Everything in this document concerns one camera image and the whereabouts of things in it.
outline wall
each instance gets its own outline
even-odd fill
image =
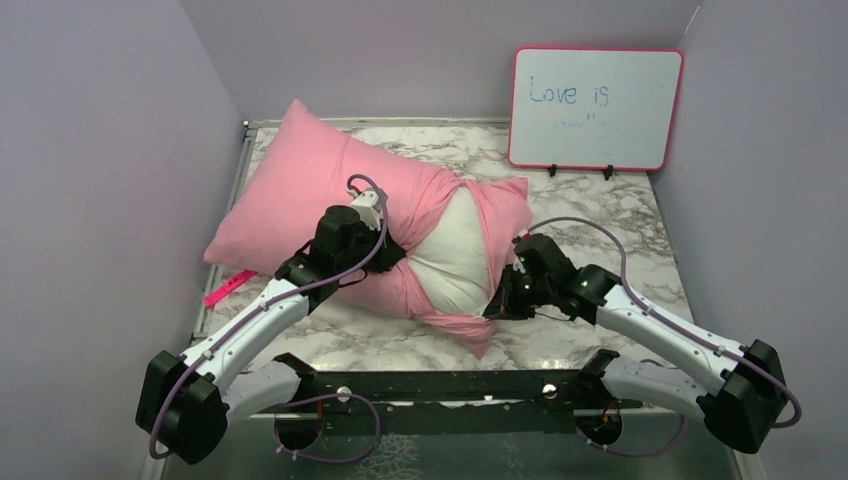
[[[0,478],[136,478],[240,117],[177,0],[0,1]]]
[[[657,195],[696,320],[781,354],[805,407],[769,479],[844,478],[848,4],[709,0]]]
[[[527,44],[675,47],[701,0],[182,0],[239,112],[506,117]]]

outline pink-framed whiteboard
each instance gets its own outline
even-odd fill
[[[513,166],[662,167],[683,78],[680,51],[522,47],[513,72]]]

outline screw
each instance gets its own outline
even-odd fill
[[[553,399],[556,397],[556,385],[551,383],[546,384],[542,387],[542,395],[544,395],[547,399]]]
[[[339,389],[336,390],[336,393],[339,394],[339,395],[350,395],[351,392],[350,392],[350,389],[347,388],[347,387],[339,387]],[[344,403],[348,400],[350,400],[350,397],[339,397],[339,401],[342,402],[342,403]]]

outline pink pillowcase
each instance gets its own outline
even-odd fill
[[[489,184],[460,179],[446,168],[360,142],[315,118],[299,101],[289,107],[265,158],[218,227],[204,260],[273,274],[312,238],[328,206],[350,203],[345,182],[354,173],[371,177],[388,194],[390,233],[408,255],[414,255],[436,227],[453,193],[468,188],[487,250],[491,299],[501,270],[513,260],[512,238],[530,224],[526,179]],[[489,347],[494,332],[494,324],[475,317],[474,312],[438,314],[407,258],[391,271],[371,274],[335,295],[425,321],[459,336],[478,357]]]

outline white marble surface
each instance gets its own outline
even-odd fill
[[[665,229],[650,183],[642,173],[616,173],[609,181],[597,172],[518,170],[507,161],[507,132],[498,127],[360,127],[345,129],[356,138],[389,151],[444,165],[480,181],[524,176],[530,182],[534,221],[553,216],[582,216],[608,227],[628,252],[628,278],[634,288],[691,321]],[[252,175],[276,130],[257,133],[249,165]],[[596,263],[618,271],[615,247],[590,227],[545,227],[575,265]],[[225,271],[228,278],[235,271]],[[254,277],[210,312],[214,332],[243,309],[267,283]],[[555,309],[545,313],[561,318]],[[478,360],[454,338],[411,319],[391,318],[338,301],[321,305],[310,317],[286,330],[250,365],[261,367],[274,356],[292,352],[319,370],[472,370],[579,368],[599,348],[633,358],[656,358],[630,339],[578,320],[551,318],[499,321],[492,348]]]

